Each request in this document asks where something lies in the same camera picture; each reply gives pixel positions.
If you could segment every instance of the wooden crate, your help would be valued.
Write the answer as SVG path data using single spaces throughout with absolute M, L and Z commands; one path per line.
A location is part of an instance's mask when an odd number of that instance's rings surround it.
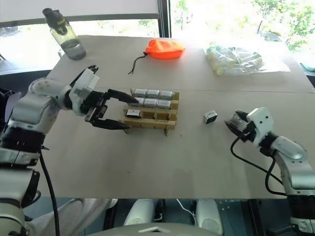
M 177 122 L 177 111 L 179 106 L 179 92 L 174 93 L 171 109 L 149 108 L 149 107 L 133 107 L 126 106 L 124 108 L 124 118 L 121 122 L 138 128 L 163 129 L 167 136 L 168 130 L 175 129 Z M 141 118 L 126 117 L 129 109 L 140 110 Z

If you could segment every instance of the white table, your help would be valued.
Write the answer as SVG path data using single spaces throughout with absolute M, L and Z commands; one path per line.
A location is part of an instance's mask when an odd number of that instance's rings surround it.
M 149 39 L 80 37 L 88 55 L 81 61 L 63 57 L 49 77 L 70 82 L 86 66 L 97 64 L 96 90 L 108 87 L 170 89 L 180 92 L 178 123 L 161 130 L 110 131 L 92 127 L 71 111 L 62 111 L 47 135 L 44 158 L 58 197 L 103 198 L 274 198 L 265 190 L 265 174 L 229 152 L 236 138 L 225 126 L 235 110 L 268 107 L 275 132 L 298 141 L 315 167 L 315 93 L 303 72 L 286 57 L 291 73 L 263 73 L 242 78 L 217 77 L 201 49 L 187 46 L 179 60 L 150 58 L 137 62 Z M 123 103 L 108 102 L 107 118 L 123 117 Z M 205 125 L 203 114 L 216 110 Z M 267 168 L 270 160 L 252 144 L 237 144 L 242 157 Z M 276 167 L 274 174 L 279 174 Z M 283 191 L 273 179 L 271 188 Z M 48 195 L 42 175 L 39 189 Z

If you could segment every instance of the water bottle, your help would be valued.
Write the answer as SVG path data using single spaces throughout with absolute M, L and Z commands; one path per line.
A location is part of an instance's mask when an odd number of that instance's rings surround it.
M 80 60 L 85 57 L 86 51 L 73 32 L 71 25 L 59 10 L 45 8 L 43 14 L 50 27 L 50 33 L 64 50 L 64 53 L 72 60 Z

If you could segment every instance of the plastic bag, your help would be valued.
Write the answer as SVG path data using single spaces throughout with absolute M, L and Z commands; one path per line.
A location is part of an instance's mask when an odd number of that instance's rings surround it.
M 245 75 L 259 72 L 290 71 L 280 59 L 268 57 L 245 47 L 213 45 L 205 49 L 217 75 Z

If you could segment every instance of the floor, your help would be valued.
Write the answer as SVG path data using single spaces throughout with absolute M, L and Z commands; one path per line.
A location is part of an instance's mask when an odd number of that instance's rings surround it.
M 57 205 L 60 207 L 70 198 L 57 198 Z M 134 199 L 120 199 L 117 203 L 117 211 L 114 221 L 114 227 L 122 226 L 125 218 L 131 209 Z M 181 200 L 183 206 L 190 209 L 191 200 Z M 241 201 L 236 200 L 217 200 L 219 211 L 223 223 L 225 236 L 252 236 L 250 222 L 244 219 L 241 208 Z M 32 206 L 25 208 L 25 215 L 31 218 L 37 218 L 41 215 L 52 211 L 51 199 L 49 197 L 41 197 Z M 103 230 L 105 212 L 103 212 L 89 227 L 87 227 L 79 236 L 87 236 Z M 178 202 L 173 199 L 165 200 L 165 222 L 168 223 L 193 223 L 190 215 L 183 211 Z

